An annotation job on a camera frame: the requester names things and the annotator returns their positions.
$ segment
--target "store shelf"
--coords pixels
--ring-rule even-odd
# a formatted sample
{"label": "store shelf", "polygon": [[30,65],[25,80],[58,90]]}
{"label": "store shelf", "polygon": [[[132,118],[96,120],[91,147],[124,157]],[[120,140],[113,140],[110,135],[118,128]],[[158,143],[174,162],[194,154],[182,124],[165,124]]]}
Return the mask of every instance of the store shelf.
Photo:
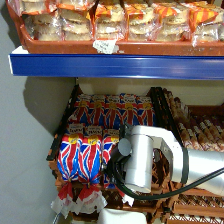
{"label": "store shelf", "polygon": [[15,76],[224,80],[224,56],[29,54],[19,47],[9,63]]}

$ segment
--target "plastic wrap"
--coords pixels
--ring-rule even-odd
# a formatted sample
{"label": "plastic wrap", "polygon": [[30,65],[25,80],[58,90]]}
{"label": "plastic wrap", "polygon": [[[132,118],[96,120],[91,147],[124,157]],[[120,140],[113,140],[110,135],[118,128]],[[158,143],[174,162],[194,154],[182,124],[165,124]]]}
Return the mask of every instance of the plastic wrap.
{"label": "plastic wrap", "polygon": [[192,45],[200,42],[218,41],[223,23],[224,10],[206,1],[184,4],[190,9],[189,24],[192,31]]}
{"label": "plastic wrap", "polygon": [[143,0],[125,0],[127,18],[127,39],[131,41],[147,41],[152,39],[157,29],[157,19],[153,8]]}
{"label": "plastic wrap", "polygon": [[119,129],[122,121],[120,109],[120,96],[107,95],[105,99],[104,110],[104,126],[106,128]]}
{"label": "plastic wrap", "polygon": [[8,0],[18,16],[50,13],[56,9],[56,0]]}
{"label": "plastic wrap", "polygon": [[61,9],[60,15],[64,40],[88,41],[92,39],[92,23],[88,11]]}
{"label": "plastic wrap", "polygon": [[156,41],[169,42],[190,39],[188,24],[189,9],[177,3],[153,3],[155,14],[159,17],[160,28]]}
{"label": "plastic wrap", "polygon": [[102,128],[89,126],[79,154],[78,179],[84,185],[76,201],[75,213],[100,212],[107,202],[96,186],[100,182]]}
{"label": "plastic wrap", "polygon": [[58,8],[86,11],[92,8],[95,0],[58,0]]}
{"label": "plastic wrap", "polygon": [[124,10],[118,0],[100,0],[95,13],[95,39],[125,38]]}

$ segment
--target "price label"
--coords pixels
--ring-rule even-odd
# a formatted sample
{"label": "price label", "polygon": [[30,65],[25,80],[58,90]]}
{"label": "price label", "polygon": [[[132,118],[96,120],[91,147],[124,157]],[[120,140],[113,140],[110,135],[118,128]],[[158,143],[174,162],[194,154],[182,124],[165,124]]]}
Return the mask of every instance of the price label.
{"label": "price label", "polygon": [[98,52],[104,54],[112,54],[114,51],[116,40],[95,40],[93,42],[93,47],[97,49]]}

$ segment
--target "packaged cake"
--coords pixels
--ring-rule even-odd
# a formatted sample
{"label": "packaged cake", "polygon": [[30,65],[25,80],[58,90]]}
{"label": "packaged cake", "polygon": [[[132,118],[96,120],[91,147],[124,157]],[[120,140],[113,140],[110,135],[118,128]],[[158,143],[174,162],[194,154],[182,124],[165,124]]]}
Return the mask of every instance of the packaged cake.
{"label": "packaged cake", "polygon": [[169,42],[190,38],[189,9],[178,3],[153,3],[154,13],[159,17],[160,28],[156,41]]}
{"label": "packaged cake", "polygon": [[126,21],[119,0],[100,0],[95,13],[96,40],[122,40]]}

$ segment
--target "snack package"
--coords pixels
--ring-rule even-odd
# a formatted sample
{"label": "snack package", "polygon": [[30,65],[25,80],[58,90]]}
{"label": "snack package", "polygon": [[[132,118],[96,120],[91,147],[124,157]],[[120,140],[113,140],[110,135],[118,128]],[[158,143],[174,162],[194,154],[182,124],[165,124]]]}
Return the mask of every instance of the snack package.
{"label": "snack package", "polygon": [[84,187],[76,201],[75,213],[100,212],[107,202],[97,187],[100,182],[102,128],[89,126],[80,148],[78,179]]}
{"label": "snack package", "polygon": [[189,23],[192,31],[192,45],[219,40],[219,29],[223,23],[224,10],[206,1],[183,3],[190,10]]}
{"label": "snack package", "polygon": [[51,208],[57,214],[62,213],[65,218],[70,211],[74,212],[76,209],[76,203],[73,202],[72,181],[78,180],[78,159],[83,142],[83,128],[80,129],[79,124],[70,124],[67,130],[68,132],[62,137],[57,161],[65,185],[51,204]]}
{"label": "snack package", "polygon": [[95,0],[58,0],[57,7],[68,10],[87,11],[95,4]]}
{"label": "snack package", "polygon": [[154,13],[159,17],[160,28],[156,41],[180,41],[190,38],[188,8],[178,3],[153,3]]}
{"label": "snack package", "polygon": [[104,126],[119,129],[122,122],[120,96],[106,95],[104,109]]}
{"label": "snack package", "polygon": [[49,14],[30,16],[33,38],[40,41],[62,40],[61,20],[58,11]]}
{"label": "snack package", "polygon": [[89,104],[91,125],[104,126],[105,95],[93,95]]}
{"label": "snack package", "polygon": [[75,105],[74,112],[69,117],[68,122],[70,123],[81,123],[81,124],[89,124],[89,104],[90,104],[91,96],[86,94],[78,95]]}
{"label": "snack package", "polygon": [[92,23],[88,11],[61,9],[60,15],[64,40],[88,41],[92,39]]}
{"label": "snack package", "polygon": [[147,41],[153,39],[157,20],[153,8],[143,0],[125,0],[127,18],[127,39],[130,41]]}
{"label": "snack package", "polygon": [[[101,145],[102,150],[102,163],[107,165],[110,160],[110,154],[115,145],[119,142],[119,130],[105,129],[103,134],[103,141]],[[114,189],[115,185],[110,183],[106,174],[104,174],[104,188]]]}
{"label": "snack package", "polygon": [[150,97],[138,96],[138,120],[140,125],[156,126],[156,115]]}
{"label": "snack package", "polygon": [[130,125],[139,125],[138,106],[136,103],[136,95],[120,94],[122,123],[126,122]]}
{"label": "snack package", "polygon": [[100,0],[95,13],[95,40],[122,40],[126,22],[119,0]]}
{"label": "snack package", "polygon": [[9,0],[8,3],[18,16],[50,13],[57,8],[56,0]]}

